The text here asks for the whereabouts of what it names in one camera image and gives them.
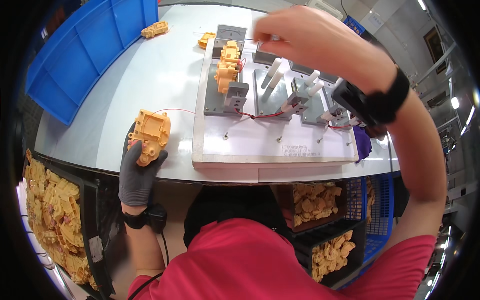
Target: meter dial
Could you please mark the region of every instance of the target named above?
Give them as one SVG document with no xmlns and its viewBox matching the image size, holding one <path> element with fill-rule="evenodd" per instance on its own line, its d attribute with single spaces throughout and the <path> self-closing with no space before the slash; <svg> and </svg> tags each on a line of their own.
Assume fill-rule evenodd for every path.
<svg viewBox="0 0 480 300">
<path fill-rule="evenodd" d="M 246 34 L 247 29 L 243 27 L 218 25 L 216 37 L 221 39 L 231 39 L 234 41 L 243 41 L 245 40 Z"/>
</svg>

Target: person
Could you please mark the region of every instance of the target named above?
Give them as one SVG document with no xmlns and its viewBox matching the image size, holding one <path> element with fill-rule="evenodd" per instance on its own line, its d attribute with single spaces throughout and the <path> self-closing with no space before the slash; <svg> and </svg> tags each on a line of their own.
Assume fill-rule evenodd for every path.
<svg viewBox="0 0 480 300">
<path fill-rule="evenodd" d="M 272 35 L 281 39 L 273 41 Z M 264 52 L 338 75 L 366 95 L 386 93 L 397 75 L 382 50 L 323 11 L 295 6 L 273 12 L 258 20 L 254 39 L 263 42 Z M 412 299 L 442 220 L 445 165 L 436 127 L 413 90 L 386 126 L 410 199 L 381 255 L 347 288 L 332 290 L 305 272 L 264 187 L 246 187 L 254 188 L 250 192 L 222 187 L 200 192 L 185 220 L 187 251 L 167 268 L 152 229 L 126 226 L 137 275 L 129 295 L 163 272 L 135 299 Z M 146 208 L 156 168 L 167 156 L 162 152 L 151 168 L 141 169 L 135 165 L 140 151 L 137 143 L 120 168 L 122 209 L 131 215 Z M 141 183 L 128 187 L 135 176 Z"/>
</svg>

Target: gray work glove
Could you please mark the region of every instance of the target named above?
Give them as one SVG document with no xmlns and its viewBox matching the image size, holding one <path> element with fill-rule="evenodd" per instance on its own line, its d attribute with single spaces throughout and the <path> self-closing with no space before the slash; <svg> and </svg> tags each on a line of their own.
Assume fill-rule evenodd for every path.
<svg viewBox="0 0 480 300">
<path fill-rule="evenodd" d="M 133 132 L 135 123 L 130 127 L 129 132 Z M 128 206 L 147 205 L 148 195 L 152 189 L 156 174 L 167 159 L 168 152 L 160 151 L 158 158 L 146 167 L 137 165 L 137 159 L 142 154 L 142 142 L 136 142 L 130 150 L 127 151 L 128 133 L 123 144 L 123 155 L 120 166 L 120 191 L 119 198 L 122 203 Z"/>
</svg>

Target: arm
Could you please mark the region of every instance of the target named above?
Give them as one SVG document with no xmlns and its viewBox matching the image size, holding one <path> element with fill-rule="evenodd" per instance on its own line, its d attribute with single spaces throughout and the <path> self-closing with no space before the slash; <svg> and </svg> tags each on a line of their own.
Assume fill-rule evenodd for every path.
<svg viewBox="0 0 480 300">
<path fill-rule="evenodd" d="M 281 40 L 271 41 L 271 35 Z M 257 22 L 254 39 L 264 42 L 263 51 L 341 76 L 366 95 L 388 91 L 396 76 L 395 65 L 382 50 L 320 10 L 296 6 L 274 12 Z M 436 236 L 446 198 L 440 138 L 412 90 L 387 128 L 411 196 L 384 251 L 411 237 Z"/>
<path fill-rule="evenodd" d="M 128 206 L 122 203 L 122 211 L 130 215 L 139 215 L 146 205 Z M 125 224 L 127 235 L 129 237 L 129 250 L 135 266 L 136 276 L 148 275 L 155 276 L 165 270 L 162 250 L 156 239 L 156 234 L 150 226 L 143 226 L 140 229 L 133 229 Z"/>
<path fill-rule="evenodd" d="M 128 132 L 133 132 L 135 123 Z M 165 161 L 168 153 L 160 151 L 158 158 L 146 167 L 137 165 L 137 159 L 142 153 L 143 145 L 138 140 L 133 141 L 131 148 L 128 134 L 125 137 L 122 162 L 120 167 L 119 198 L 123 213 L 139 215 L 147 207 L 148 195 L 152 189 L 158 169 Z M 165 270 L 162 251 L 156 239 L 156 234 L 148 225 L 140 229 L 130 228 L 125 224 L 130 253 L 136 275 L 155 276 Z"/>
</svg>

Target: white plastic rod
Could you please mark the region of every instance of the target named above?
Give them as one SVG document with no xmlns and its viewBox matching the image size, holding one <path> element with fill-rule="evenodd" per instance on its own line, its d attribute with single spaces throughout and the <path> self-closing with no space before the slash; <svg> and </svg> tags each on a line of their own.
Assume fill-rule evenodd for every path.
<svg viewBox="0 0 480 300">
<path fill-rule="evenodd" d="M 275 88 L 275 86 L 278 84 L 278 82 L 280 81 L 280 79 L 282 79 L 283 77 L 283 71 L 277 71 L 273 77 L 272 77 L 272 81 L 270 81 L 270 84 L 268 85 L 270 88 Z"/>
<path fill-rule="evenodd" d="M 318 92 L 323 86 L 325 85 L 325 83 L 323 81 L 319 81 L 317 82 L 314 86 L 312 86 L 310 88 L 310 90 L 308 91 L 308 95 L 310 97 L 312 97 L 316 92 Z"/>
<path fill-rule="evenodd" d="M 339 86 L 340 83 L 342 83 L 342 81 L 343 81 L 343 78 L 342 78 L 342 77 L 339 77 L 339 78 L 336 80 L 335 85 L 333 86 L 333 89 L 332 89 L 332 90 L 336 89 L 337 86 Z"/>
<path fill-rule="evenodd" d="M 313 81 L 318 77 L 318 75 L 320 75 L 320 71 L 313 70 L 313 73 L 307 78 L 307 80 L 305 81 L 305 84 L 307 86 L 312 85 Z"/>
<path fill-rule="evenodd" d="M 280 67 L 280 64 L 282 63 L 282 59 L 280 57 L 277 57 L 273 63 L 272 66 L 270 67 L 270 70 L 267 73 L 268 77 L 273 77 L 275 72 L 278 70 L 278 67 Z"/>
</svg>

